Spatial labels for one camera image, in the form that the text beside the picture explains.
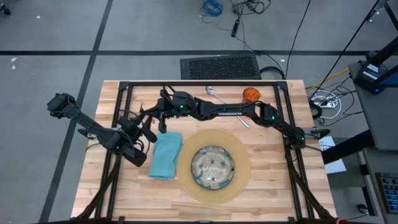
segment black floor stripe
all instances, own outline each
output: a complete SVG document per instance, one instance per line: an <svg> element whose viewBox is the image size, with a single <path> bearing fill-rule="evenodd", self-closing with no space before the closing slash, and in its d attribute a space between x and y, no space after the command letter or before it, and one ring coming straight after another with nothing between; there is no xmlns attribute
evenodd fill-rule
<svg viewBox="0 0 398 224"><path fill-rule="evenodd" d="M396 16L394 15L394 12L391 10L390 5L388 5L388 3L386 2L386 4L384 5L384 8L386 9L386 12L388 14L388 16L391 19L391 22L393 23L394 27L396 28L396 30L398 30L398 21Z"/></svg>
<svg viewBox="0 0 398 224"><path fill-rule="evenodd" d="M108 21L109 13L111 11L113 0L108 0L105 11L101 20L101 24L99 25L98 33L94 42L93 50L90 53L90 59L88 61L88 65L86 68L86 72L83 77L83 81L81 82L80 90L78 97L76 99L77 107L81 107L83 104L83 100L87 91L88 82L90 80L91 74L93 72L93 67L96 59L96 53L100 48L101 39L104 34L106 22ZM65 140L63 141L60 157L58 158L57 166L55 167L54 175L52 177L52 181L50 184L49 192L47 193L47 197L45 199L45 203L43 206L42 213L40 215L39 223L48 222L51 214L51 209L53 207L55 197L57 196L58 187L61 181L63 168L65 167L65 163L67 161L70 145L72 143L73 134L75 133L76 122L70 121L67 134L65 136Z"/></svg>
<svg viewBox="0 0 398 224"><path fill-rule="evenodd" d="M345 56L363 56L370 50L347 50ZM110 55L110 56L183 56L183 55L236 55L242 50L3 50L0 55L26 55L26 56L74 56L74 55ZM258 54L267 55L289 55L288 50L256 50ZM292 55L296 56L339 56L340 50L294 50Z"/></svg>

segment power strip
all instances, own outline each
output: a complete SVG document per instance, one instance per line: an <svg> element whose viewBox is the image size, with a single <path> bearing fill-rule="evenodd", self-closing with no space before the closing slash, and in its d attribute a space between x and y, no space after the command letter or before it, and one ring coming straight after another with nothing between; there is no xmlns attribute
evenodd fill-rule
<svg viewBox="0 0 398 224"><path fill-rule="evenodd" d="M336 103L328 102L326 105L321 105L321 101L313 102L315 105L319 106L320 108L336 108Z"/></svg>

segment utensil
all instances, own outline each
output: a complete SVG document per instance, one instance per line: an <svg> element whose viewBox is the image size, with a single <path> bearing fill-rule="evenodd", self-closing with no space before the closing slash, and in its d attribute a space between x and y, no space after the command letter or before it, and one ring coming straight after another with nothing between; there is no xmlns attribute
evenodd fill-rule
<svg viewBox="0 0 398 224"><path fill-rule="evenodd" d="M222 100L220 97L216 95L214 89L211 86L206 86L206 91L208 94L217 97L217 99L219 99L222 102L222 104L227 104L226 101ZM243 125L245 125L245 127L250 128L250 125L247 124L247 122L245 122L242 118L240 118L239 116L237 116L237 118L243 123Z"/></svg>

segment gray floor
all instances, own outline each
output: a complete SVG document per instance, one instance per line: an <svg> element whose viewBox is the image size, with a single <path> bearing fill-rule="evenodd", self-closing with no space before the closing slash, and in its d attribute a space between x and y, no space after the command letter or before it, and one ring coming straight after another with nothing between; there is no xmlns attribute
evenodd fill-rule
<svg viewBox="0 0 398 224"><path fill-rule="evenodd" d="M91 50L107 0L4 2L12 10L12 16L0 14L0 51ZM206 20L231 27L236 19L230 11L231 5L227 0L221 2L224 3L223 15ZM343 50L374 2L312 1L294 49ZM200 4L197 0L114 0L99 49L242 50L243 43L231 38L229 32L201 22ZM307 0L273 1L264 14L245 17L248 45L261 50L290 50L306 5ZM396 2L391 3L391 8L398 12ZM382 10L372 23L363 26L348 49L380 49L397 34ZM271 56L285 69L286 55ZM0 104L3 105L0 124L4 130L0 135L0 223L39 220L68 127L67 120L51 118L45 104L54 93L77 96L89 57L0 56ZM201 56L98 56L82 110L94 115L103 80L178 80L179 60L187 57ZM344 56L333 72L362 58ZM260 67L274 65L266 56L257 59ZM304 80L306 86L315 84L328 73L336 59L337 56L292 56L289 79ZM390 59L390 63L397 61L397 57ZM262 78L276 79L278 76L264 73ZM345 86L353 89L351 80ZM345 109L352 99L346 96L342 101ZM357 98L349 112L355 111L361 111ZM333 136L343 138L367 128L361 114L330 127ZM75 134L50 220L65 220L70 216L86 144L87 140ZM333 189L333 195L339 216L358 215L347 201L350 197L362 200L357 190Z"/></svg>

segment orange ball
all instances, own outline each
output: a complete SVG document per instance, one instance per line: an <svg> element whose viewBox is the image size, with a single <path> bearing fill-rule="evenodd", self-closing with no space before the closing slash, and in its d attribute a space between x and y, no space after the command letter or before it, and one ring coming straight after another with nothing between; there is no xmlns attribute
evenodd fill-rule
<svg viewBox="0 0 398 224"><path fill-rule="evenodd" d="M256 102L260 99L260 92L255 88L249 87L243 91L243 100L245 102Z"/></svg>

